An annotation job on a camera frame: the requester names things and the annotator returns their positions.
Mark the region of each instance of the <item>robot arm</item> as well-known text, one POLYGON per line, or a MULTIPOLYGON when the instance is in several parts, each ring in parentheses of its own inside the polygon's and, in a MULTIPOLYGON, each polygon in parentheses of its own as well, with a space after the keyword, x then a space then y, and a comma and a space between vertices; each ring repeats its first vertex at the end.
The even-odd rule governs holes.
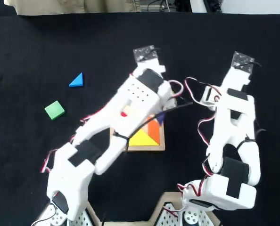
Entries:
POLYGON ((86 208, 93 174, 103 174, 116 160, 126 146, 124 137, 130 137, 151 114, 175 107, 171 86, 161 75, 165 67, 159 65, 154 47, 136 49, 134 54, 138 67, 133 74, 99 112, 77 129, 72 144, 65 144, 55 153, 47 196, 69 220, 74 220, 86 208), (131 112, 122 117, 126 106, 131 112), (91 147, 88 140, 110 127, 119 136, 112 136, 108 149, 101 153, 91 147))
POLYGON ((183 189, 183 203, 204 211, 214 209, 236 210, 254 207, 260 179, 259 150, 255 142, 254 98, 242 92, 248 85, 252 65, 236 68, 254 59, 235 53, 231 68, 222 85, 220 99, 211 87, 206 87, 201 103, 215 111, 214 132, 206 150, 204 164, 210 176, 187 183, 183 189), (226 144, 236 147, 241 161, 223 156, 226 144))

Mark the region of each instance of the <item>black tablecloth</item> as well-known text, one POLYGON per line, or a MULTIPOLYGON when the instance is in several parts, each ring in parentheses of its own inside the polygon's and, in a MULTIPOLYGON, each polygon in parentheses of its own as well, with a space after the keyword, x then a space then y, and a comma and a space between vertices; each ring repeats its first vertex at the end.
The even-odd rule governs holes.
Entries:
MULTIPOLYGON (((0 18, 0 225, 29 225, 48 202, 48 150, 62 146, 79 119, 97 111, 133 71, 134 48, 155 45, 166 76, 220 85, 234 51, 254 57, 247 92, 255 97, 262 177, 252 210, 216 211, 224 225, 266 225, 280 213, 280 16, 93 14, 0 18), (68 84, 80 72, 85 86, 68 84), (66 114, 51 121, 44 107, 58 100, 66 114)), ((128 153, 94 176, 89 201, 113 221, 149 219, 164 191, 202 178, 206 146, 197 121, 201 106, 166 116, 166 151, 128 153), (114 202, 111 193, 116 190, 114 202)), ((212 123, 203 131, 210 137, 212 123)), ((96 145, 106 146, 107 133, 96 145)))

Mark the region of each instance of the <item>yellow block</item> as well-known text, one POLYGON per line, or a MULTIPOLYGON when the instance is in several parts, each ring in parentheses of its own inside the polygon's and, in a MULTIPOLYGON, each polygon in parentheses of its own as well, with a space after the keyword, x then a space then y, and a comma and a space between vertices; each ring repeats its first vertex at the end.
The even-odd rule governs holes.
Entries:
POLYGON ((129 146, 159 146, 144 130, 140 129, 129 142, 129 146))

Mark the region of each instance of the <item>green block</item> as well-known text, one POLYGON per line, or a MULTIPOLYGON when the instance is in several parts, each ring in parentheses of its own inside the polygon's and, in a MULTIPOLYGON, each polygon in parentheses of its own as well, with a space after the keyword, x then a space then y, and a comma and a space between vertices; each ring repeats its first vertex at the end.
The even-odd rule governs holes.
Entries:
POLYGON ((45 107, 45 111, 52 120, 58 118, 59 116, 65 113, 65 110, 58 101, 55 101, 49 106, 45 107))

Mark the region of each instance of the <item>orange triangle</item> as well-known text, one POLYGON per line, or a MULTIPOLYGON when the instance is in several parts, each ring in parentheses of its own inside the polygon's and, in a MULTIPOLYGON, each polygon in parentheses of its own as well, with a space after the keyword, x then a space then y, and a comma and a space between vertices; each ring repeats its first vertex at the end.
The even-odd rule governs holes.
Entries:
POLYGON ((153 120, 148 123, 148 135, 158 144, 160 145, 160 130, 159 124, 156 120, 153 120))

